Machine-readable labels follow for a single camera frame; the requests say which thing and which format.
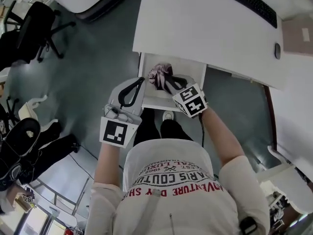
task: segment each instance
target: white sneaker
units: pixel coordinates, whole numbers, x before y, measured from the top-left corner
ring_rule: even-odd
[[[174,120],[174,112],[172,112],[172,111],[165,111],[163,113],[163,121],[167,120],[167,119]]]

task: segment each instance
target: black keyboard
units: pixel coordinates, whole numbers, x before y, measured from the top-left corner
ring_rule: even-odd
[[[236,0],[250,10],[254,11],[260,17],[265,19],[270,25],[277,29],[276,12],[262,0]]]

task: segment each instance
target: white t-shirt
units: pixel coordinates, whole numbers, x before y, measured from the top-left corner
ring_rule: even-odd
[[[254,234],[268,234],[267,201],[247,158],[227,163],[219,179],[193,141],[142,142],[127,155],[124,191],[94,183],[85,234],[239,234],[247,216],[258,224]]]

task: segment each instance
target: desk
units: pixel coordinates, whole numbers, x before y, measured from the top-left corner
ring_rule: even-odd
[[[313,181],[313,57],[286,55],[291,67],[284,91],[270,88],[277,151]]]
[[[282,89],[287,68],[281,20],[275,29],[234,0],[142,0],[133,51],[209,64]]]

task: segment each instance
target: open drawer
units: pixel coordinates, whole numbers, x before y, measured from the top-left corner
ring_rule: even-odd
[[[178,57],[170,57],[149,53],[142,53],[139,64],[138,76],[148,78],[148,73],[158,63],[170,63],[173,68],[173,74],[188,75],[191,76],[200,88],[203,88],[206,64],[197,61],[182,59]],[[150,84],[148,79],[146,80],[146,91],[143,98],[142,107],[153,108],[159,110],[180,111],[172,96],[166,91],[156,90],[153,84]]]

